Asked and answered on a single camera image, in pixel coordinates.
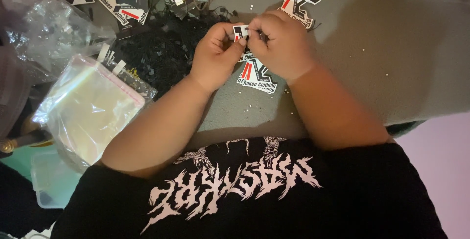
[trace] person's right hand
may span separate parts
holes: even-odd
[[[248,48],[271,72],[293,83],[313,66],[307,30],[283,11],[267,11],[248,26]],[[258,31],[268,40],[261,40]]]

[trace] clear plastic box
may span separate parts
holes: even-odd
[[[42,208],[65,208],[82,176],[57,151],[38,152],[31,158],[32,187]]]

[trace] person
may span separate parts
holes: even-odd
[[[190,74],[85,171],[51,238],[446,238],[402,148],[315,59],[305,28],[268,11],[233,43],[233,25],[213,26]],[[246,45],[287,81],[309,139],[181,154]]]

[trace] black t-shirt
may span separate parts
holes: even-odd
[[[91,166],[51,239],[189,237],[447,238],[397,144],[259,137],[186,152],[152,180]]]

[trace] gray surface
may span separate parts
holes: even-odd
[[[211,8],[237,10],[248,23],[282,1],[213,0]],[[469,0],[322,0],[305,8],[322,23],[309,34],[322,62],[385,124],[470,110]],[[110,14],[101,7],[94,16]],[[214,95],[190,147],[240,137],[305,136],[285,83],[273,76],[279,86],[268,95],[238,85],[241,71],[237,65]]]

